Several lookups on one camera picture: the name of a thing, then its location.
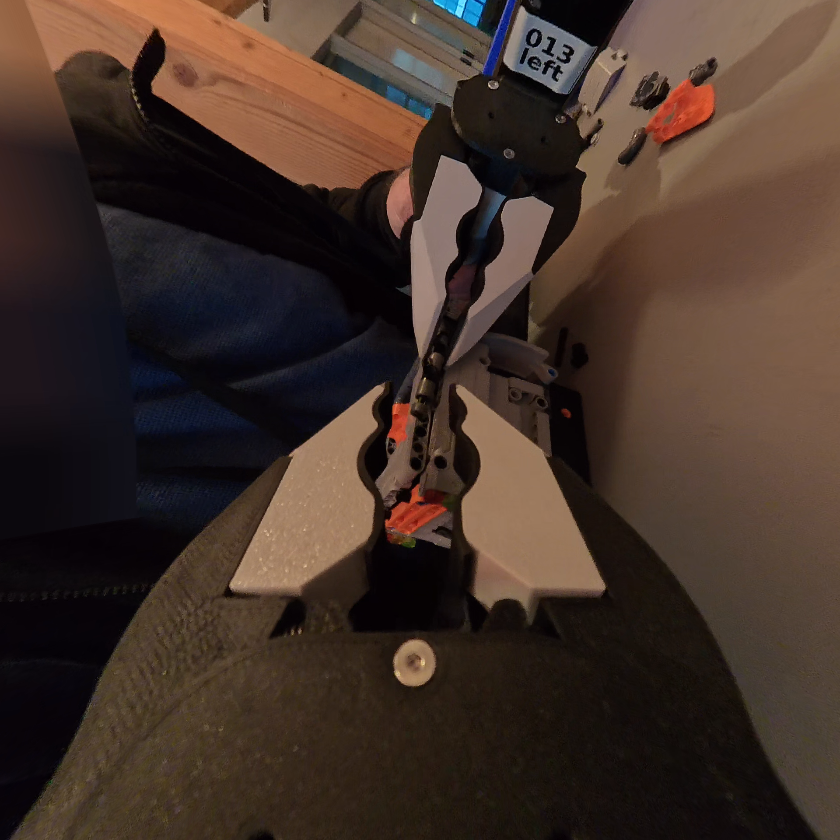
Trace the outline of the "small grey toy part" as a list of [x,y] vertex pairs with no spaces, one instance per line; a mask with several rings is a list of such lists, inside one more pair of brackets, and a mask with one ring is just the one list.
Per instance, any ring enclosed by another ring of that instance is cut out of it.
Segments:
[[594,59],[577,96],[583,114],[591,117],[600,108],[622,75],[627,58],[624,49],[606,48]]

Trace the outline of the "person's blue trousers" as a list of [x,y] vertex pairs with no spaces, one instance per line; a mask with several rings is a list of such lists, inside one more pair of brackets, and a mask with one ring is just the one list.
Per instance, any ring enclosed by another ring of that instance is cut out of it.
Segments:
[[328,275],[98,204],[129,331],[140,517],[195,534],[416,359]]

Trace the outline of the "wooden beam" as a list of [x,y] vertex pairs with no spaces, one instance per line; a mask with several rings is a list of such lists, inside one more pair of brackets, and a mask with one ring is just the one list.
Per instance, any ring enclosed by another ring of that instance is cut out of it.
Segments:
[[155,29],[159,97],[301,184],[356,187],[412,159],[425,120],[194,1],[30,1],[56,70],[81,51],[126,67]]

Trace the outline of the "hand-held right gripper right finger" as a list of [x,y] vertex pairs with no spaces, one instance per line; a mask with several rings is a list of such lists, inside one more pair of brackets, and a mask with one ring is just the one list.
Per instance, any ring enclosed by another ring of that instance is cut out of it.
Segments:
[[537,612],[544,598],[597,598],[606,585],[550,462],[532,441],[457,385],[461,429],[478,475],[461,502],[461,529],[475,556],[471,594]]

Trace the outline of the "grey toy brick model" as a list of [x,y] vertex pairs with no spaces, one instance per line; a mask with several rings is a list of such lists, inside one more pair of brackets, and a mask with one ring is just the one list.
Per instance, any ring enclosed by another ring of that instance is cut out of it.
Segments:
[[592,482],[581,395],[556,385],[548,353],[513,337],[489,332],[443,376],[437,406],[412,414],[422,372],[415,363],[392,406],[385,441],[387,463],[376,481],[385,505],[385,536],[406,549],[418,542],[451,545],[456,499],[466,488],[456,469],[456,437],[448,394],[461,385],[546,456],[562,459]]

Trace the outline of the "person's left hand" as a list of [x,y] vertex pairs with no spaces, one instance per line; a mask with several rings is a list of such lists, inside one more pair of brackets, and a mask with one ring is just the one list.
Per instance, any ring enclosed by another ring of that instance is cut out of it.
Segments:
[[394,237],[400,240],[414,216],[412,170],[409,166],[395,174],[385,200],[385,212]]

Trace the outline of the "small orange toy part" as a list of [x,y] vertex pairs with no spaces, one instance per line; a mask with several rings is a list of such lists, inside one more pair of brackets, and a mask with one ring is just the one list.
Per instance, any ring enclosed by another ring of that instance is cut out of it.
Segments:
[[715,111],[714,87],[707,82],[697,86],[686,79],[669,93],[645,131],[655,143],[664,144],[703,125]]

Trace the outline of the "person's left forearm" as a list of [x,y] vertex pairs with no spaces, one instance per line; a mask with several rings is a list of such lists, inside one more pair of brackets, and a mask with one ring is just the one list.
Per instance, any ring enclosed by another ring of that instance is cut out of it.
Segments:
[[412,283],[411,236],[415,215],[398,240],[391,231],[385,212],[389,186],[401,169],[378,172],[357,188],[305,184],[302,190],[341,218],[352,230],[352,249],[356,256],[367,259],[371,267],[382,274],[387,286],[408,295]]

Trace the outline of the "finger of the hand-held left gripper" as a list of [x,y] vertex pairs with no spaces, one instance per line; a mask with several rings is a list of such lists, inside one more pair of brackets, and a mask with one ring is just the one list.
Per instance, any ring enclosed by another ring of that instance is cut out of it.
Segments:
[[482,281],[478,298],[469,306],[454,345],[461,358],[489,331],[493,323],[530,282],[532,266],[549,225],[553,208],[536,196],[508,200],[500,210],[502,242],[498,255],[478,268]]
[[485,288],[466,320],[464,337],[453,342],[453,330],[444,330],[444,345],[436,334],[447,298],[449,268],[459,256],[458,226],[479,204],[482,185],[468,165],[442,155],[421,216],[411,238],[412,314],[416,348],[421,361],[421,383],[439,384],[449,355],[457,360],[489,328],[489,289]]

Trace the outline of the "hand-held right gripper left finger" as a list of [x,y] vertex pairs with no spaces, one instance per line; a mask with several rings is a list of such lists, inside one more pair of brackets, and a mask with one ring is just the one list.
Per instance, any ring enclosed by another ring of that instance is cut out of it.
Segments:
[[230,580],[233,594],[352,607],[369,590],[366,554],[383,505],[364,456],[389,390],[376,385],[293,451]]

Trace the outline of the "person's black jacket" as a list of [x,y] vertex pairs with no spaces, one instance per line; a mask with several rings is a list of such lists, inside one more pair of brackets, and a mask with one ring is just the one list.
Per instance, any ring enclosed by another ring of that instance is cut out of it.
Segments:
[[410,297],[354,254],[341,218],[152,92],[164,60],[154,30],[132,67],[87,51],[56,72],[96,200],[321,272],[353,312],[408,333]]

